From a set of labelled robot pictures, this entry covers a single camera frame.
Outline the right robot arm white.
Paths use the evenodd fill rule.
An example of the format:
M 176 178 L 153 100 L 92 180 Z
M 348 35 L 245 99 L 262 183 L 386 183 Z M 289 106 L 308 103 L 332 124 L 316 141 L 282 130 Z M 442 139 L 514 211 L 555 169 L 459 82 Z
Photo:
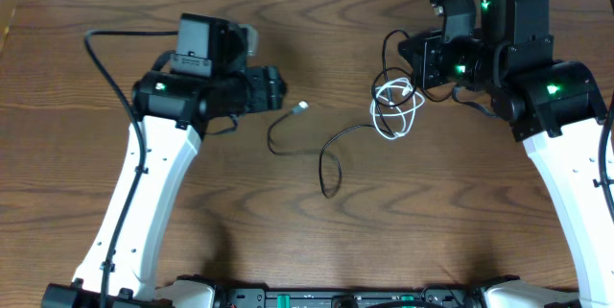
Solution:
M 398 50 L 423 89 L 485 92 L 542 177 L 571 251 L 574 293 L 503 276 L 470 307 L 609 307 L 613 303 L 613 153 L 606 105 L 590 70 L 554 57 L 549 0 L 429 0 L 442 27 Z

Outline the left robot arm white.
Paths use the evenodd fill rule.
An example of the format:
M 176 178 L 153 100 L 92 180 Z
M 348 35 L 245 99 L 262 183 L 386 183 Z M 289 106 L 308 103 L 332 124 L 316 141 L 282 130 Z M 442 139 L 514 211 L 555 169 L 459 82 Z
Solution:
M 274 66 L 217 77 L 153 70 L 134 86 L 135 123 L 108 209 L 68 285 L 51 284 L 44 307 L 216 307 L 215 288 L 193 276 L 156 285 L 159 253 L 178 189 L 207 121 L 277 110 L 286 84 Z

